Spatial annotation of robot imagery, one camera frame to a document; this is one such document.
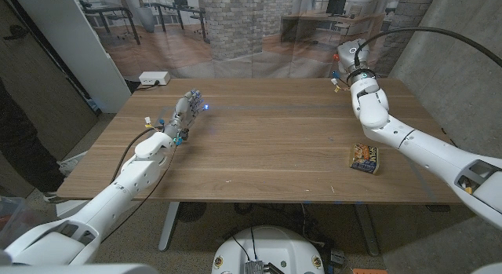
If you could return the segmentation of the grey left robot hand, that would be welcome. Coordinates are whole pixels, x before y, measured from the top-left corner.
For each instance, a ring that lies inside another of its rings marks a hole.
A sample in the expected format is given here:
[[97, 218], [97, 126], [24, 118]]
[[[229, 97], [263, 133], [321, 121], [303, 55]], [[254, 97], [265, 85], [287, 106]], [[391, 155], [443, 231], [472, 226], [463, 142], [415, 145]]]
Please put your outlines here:
[[188, 139], [189, 130], [198, 114], [208, 107], [203, 104], [199, 90], [186, 92], [176, 103], [171, 119], [164, 125], [163, 133], [171, 138]]

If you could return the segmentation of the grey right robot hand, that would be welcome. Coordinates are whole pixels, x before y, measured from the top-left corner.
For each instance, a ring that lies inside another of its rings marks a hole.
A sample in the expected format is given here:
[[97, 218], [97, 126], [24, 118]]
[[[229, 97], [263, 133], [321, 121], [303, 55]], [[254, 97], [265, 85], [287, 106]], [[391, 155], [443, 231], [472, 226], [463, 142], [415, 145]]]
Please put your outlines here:
[[366, 68], [368, 66], [369, 46], [357, 49], [366, 41], [358, 38], [353, 41], [344, 42], [336, 48], [339, 57], [338, 67], [342, 75], [348, 76], [356, 68]]

